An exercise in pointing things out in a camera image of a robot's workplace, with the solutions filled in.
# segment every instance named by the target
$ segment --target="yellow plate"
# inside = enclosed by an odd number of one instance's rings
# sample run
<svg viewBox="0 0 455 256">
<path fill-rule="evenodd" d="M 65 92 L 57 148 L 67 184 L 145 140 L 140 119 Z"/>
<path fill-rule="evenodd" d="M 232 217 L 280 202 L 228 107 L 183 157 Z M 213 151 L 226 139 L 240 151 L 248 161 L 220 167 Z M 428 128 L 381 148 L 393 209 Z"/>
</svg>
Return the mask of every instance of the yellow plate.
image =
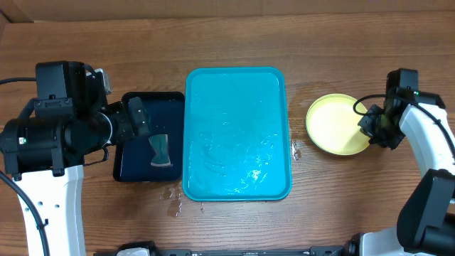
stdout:
<svg viewBox="0 0 455 256">
<path fill-rule="evenodd" d="M 369 138 L 360 132 L 357 123 L 362 116 L 353 111 L 356 99 L 343 94 L 318 98 L 306 113 L 306 131 L 321 149 L 332 154 L 357 154 L 369 145 Z M 362 103 L 359 112 L 367 112 Z"/>
</svg>

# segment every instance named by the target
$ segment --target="black tray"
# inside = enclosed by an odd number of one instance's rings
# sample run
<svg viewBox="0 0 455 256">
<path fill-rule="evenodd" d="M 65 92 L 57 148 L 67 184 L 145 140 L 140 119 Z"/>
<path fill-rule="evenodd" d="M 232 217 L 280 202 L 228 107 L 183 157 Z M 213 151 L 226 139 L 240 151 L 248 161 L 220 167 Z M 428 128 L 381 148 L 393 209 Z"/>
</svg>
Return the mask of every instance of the black tray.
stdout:
<svg viewBox="0 0 455 256">
<path fill-rule="evenodd" d="M 136 138 L 117 145 L 113 176 L 119 182 L 176 181 L 183 164 L 183 119 L 185 96 L 181 92 L 128 92 L 122 97 L 126 108 L 129 99 L 140 97 L 151 121 L 151 136 L 168 135 L 171 166 L 151 166 L 154 151 L 149 138 Z"/>
</svg>

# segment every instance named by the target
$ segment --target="turquoise plastic tray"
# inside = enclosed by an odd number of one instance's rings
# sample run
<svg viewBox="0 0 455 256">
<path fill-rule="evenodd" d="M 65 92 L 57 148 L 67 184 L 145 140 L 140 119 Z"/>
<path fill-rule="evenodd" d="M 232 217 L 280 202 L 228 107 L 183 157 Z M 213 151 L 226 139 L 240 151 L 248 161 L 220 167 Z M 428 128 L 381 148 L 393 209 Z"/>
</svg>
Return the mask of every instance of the turquoise plastic tray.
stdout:
<svg viewBox="0 0 455 256">
<path fill-rule="evenodd" d="M 279 70 L 201 68 L 188 76 L 182 187 L 195 201 L 289 194 L 286 89 Z"/>
</svg>

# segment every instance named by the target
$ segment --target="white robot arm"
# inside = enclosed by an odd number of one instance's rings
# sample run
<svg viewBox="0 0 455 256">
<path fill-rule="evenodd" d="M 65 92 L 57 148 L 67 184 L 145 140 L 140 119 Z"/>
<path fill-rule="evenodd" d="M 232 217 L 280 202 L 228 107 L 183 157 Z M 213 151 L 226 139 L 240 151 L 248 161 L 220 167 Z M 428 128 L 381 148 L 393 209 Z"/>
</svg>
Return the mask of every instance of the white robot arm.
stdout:
<svg viewBox="0 0 455 256">
<path fill-rule="evenodd" d="M 437 119 L 448 131 L 455 142 L 449 124 L 447 113 L 436 105 L 419 104 Z M 454 158 L 440 128 L 425 113 L 413 105 L 408 105 L 400 120 L 400 129 L 409 139 L 412 150 L 419 164 L 422 178 L 428 170 L 447 170 L 455 175 Z M 451 238 L 455 245 L 455 233 Z M 377 233 L 364 234 L 360 239 L 360 256 L 414 256 L 429 255 L 424 252 L 405 252 L 397 238 L 397 227 L 388 228 Z"/>
<path fill-rule="evenodd" d="M 455 255 L 455 215 L 447 213 L 455 197 L 455 139 L 445 105 L 440 96 L 418 90 L 416 70 L 389 73 L 381 96 L 384 108 L 373 105 L 359 122 L 361 131 L 371 144 L 391 149 L 406 136 L 422 180 L 397 225 L 362 235 L 358 255 Z"/>
<path fill-rule="evenodd" d="M 141 99 L 107 103 L 109 77 L 87 64 L 38 63 L 38 98 L 31 99 L 0 133 L 5 172 L 0 179 L 18 193 L 30 256 L 85 256 L 81 191 L 83 166 L 106 161 L 107 146 L 150 133 Z M 84 156 L 102 149 L 103 160 Z"/>
</svg>

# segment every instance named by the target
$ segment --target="wood grain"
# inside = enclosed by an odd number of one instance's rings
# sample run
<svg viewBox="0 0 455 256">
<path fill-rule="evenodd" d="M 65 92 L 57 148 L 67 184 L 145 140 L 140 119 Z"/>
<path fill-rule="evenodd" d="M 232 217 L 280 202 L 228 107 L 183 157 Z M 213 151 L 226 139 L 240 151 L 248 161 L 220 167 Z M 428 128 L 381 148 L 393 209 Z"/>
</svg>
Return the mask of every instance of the wood grain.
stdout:
<svg viewBox="0 0 455 256">
<path fill-rule="evenodd" d="M 453 11 L 453 0 L 2 0 L 13 22 Z"/>
<path fill-rule="evenodd" d="M 454 24 L 453 12 L 11 24 L 0 42 L 0 78 L 33 76 L 37 62 L 79 60 L 110 74 L 114 102 L 130 91 L 184 92 L 186 76 L 199 67 L 279 68 L 300 156 L 287 198 L 201 204 L 179 182 L 117 183 L 111 158 L 85 169 L 87 251 L 138 240 L 192 250 L 336 245 L 394 225 L 419 169 L 406 141 L 349 157 L 322 152 L 305 132 L 309 105 L 334 92 L 383 93 L 388 72 L 415 68 L 420 88 L 442 95 L 453 127 Z M 33 83 L 0 87 L 0 125 L 35 95 Z M 0 194 L 0 254 L 25 255 L 17 196 L 4 184 Z"/>
<path fill-rule="evenodd" d="M 9 24 L 9 21 L 0 12 L 0 39 L 1 39 L 1 36 L 3 35 L 3 30 L 5 29 L 5 26 L 7 24 Z"/>
</svg>

